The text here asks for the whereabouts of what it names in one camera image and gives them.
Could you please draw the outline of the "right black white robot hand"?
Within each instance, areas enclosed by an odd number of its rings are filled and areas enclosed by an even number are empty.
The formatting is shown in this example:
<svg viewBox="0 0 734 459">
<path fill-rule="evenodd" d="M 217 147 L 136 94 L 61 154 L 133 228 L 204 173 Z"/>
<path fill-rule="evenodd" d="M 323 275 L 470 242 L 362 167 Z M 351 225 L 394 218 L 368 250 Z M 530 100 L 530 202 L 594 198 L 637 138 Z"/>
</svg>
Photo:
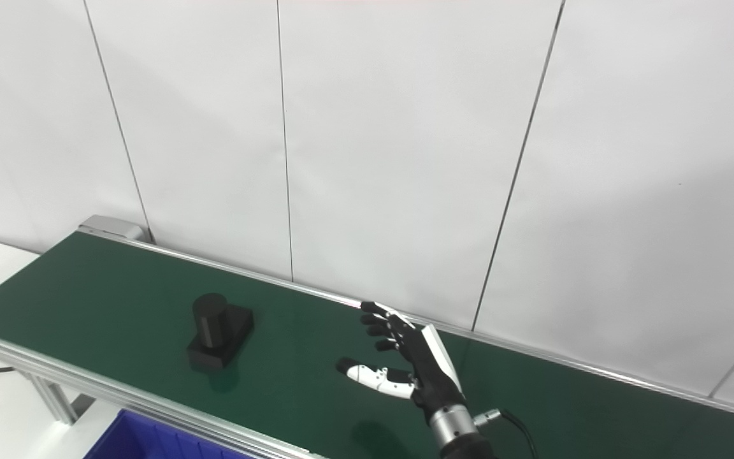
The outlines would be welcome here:
<svg viewBox="0 0 734 459">
<path fill-rule="evenodd" d="M 416 325 L 408 316 L 377 302 L 361 302 L 359 310 L 367 334 L 381 338 L 376 350 L 397 351 L 412 368 L 380 368 L 341 358 L 336 363 L 340 373 L 379 393 L 410 399 L 422 410 L 426 423 L 449 407 L 466 406 L 454 366 L 433 325 Z"/>
</svg>

